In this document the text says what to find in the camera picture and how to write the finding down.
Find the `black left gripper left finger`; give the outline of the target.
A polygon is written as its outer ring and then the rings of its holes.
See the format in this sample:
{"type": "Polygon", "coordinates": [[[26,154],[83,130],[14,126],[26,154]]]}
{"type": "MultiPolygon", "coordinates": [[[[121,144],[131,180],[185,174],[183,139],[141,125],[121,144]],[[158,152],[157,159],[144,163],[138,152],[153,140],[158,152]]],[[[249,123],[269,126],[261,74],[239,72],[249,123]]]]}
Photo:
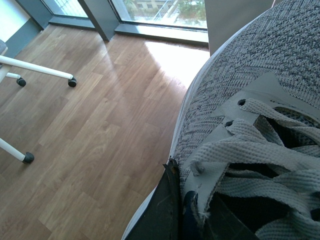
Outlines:
{"type": "Polygon", "coordinates": [[[180,235],[180,173],[176,160],[163,165],[158,185],[134,213],[125,240],[178,240],[180,235]]]}

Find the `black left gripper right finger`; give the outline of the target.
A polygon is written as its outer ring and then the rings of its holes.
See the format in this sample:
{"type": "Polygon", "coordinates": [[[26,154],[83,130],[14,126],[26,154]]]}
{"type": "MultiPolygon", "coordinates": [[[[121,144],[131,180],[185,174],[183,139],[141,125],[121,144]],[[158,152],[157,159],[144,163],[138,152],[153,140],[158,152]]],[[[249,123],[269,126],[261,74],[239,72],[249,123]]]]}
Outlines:
{"type": "Polygon", "coordinates": [[[209,239],[210,240],[258,240],[215,194],[209,207],[209,239]]]}

